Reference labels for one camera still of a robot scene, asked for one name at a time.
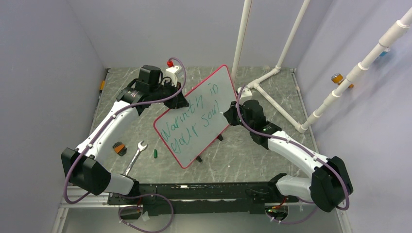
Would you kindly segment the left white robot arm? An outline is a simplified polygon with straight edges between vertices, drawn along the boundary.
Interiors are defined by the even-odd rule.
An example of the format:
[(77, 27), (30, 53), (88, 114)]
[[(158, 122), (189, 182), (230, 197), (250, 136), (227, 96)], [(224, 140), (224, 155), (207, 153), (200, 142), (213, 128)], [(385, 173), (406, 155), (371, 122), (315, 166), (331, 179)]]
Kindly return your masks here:
[(144, 65), (138, 77), (119, 92), (111, 110), (98, 127), (75, 149), (66, 148), (61, 154), (65, 186), (69, 183), (88, 194), (118, 193), (128, 204), (140, 196), (139, 182), (128, 175), (114, 174), (104, 166), (113, 145), (151, 104), (163, 103), (169, 109), (189, 106), (182, 94), (186, 70), (182, 65), (160, 68)]

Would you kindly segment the red framed whiteboard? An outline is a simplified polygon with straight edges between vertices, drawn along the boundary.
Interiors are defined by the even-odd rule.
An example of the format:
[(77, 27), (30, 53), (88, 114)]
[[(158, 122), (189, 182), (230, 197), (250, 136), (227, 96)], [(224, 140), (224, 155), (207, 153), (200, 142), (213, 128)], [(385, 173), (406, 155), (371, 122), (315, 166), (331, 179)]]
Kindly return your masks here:
[(189, 107), (169, 109), (153, 123), (172, 156), (183, 169), (189, 167), (227, 127), (219, 112), (226, 112), (236, 91), (227, 65), (221, 65), (186, 96)]

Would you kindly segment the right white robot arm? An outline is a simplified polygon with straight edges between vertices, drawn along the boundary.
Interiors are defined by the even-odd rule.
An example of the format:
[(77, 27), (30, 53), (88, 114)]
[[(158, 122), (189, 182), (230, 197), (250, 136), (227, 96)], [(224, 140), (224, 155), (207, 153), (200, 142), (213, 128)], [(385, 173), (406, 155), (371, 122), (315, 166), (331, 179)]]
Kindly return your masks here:
[(233, 101), (223, 115), (229, 125), (243, 126), (256, 144), (286, 158), (307, 175), (307, 178), (300, 178), (280, 173), (273, 177), (268, 182), (271, 200), (293, 196), (325, 212), (348, 209), (349, 196), (354, 189), (341, 158), (321, 155), (291, 138), (266, 119), (257, 100), (247, 100), (243, 104)]

